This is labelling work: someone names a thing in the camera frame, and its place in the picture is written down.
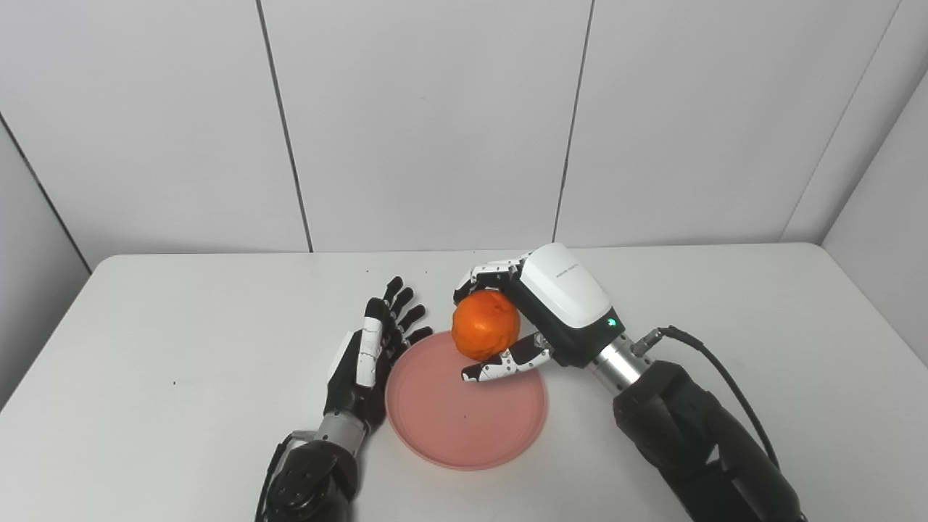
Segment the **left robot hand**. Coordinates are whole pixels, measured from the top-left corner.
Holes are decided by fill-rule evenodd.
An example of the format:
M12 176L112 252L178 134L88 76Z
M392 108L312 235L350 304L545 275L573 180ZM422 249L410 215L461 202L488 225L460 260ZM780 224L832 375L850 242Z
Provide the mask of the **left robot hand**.
M348 334L344 353L329 378L325 416L351 414L367 434L385 421L385 391L392 369L411 346L434 334L428 326L412 330L426 315L424 304L410 305L414 296L403 278L395 276L384 295L368 300L362 325Z

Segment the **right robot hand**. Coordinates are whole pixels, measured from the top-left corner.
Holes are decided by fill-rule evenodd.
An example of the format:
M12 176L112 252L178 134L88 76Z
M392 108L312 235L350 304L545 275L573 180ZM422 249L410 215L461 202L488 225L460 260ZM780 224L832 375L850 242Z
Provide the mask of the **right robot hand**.
M497 291L536 333L498 355L461 370L465 382L485 382L536 370L547 361L583 369L626 327L610 297L567 247L551 242L518 259L477 265L453 294L456 307L477 291Z

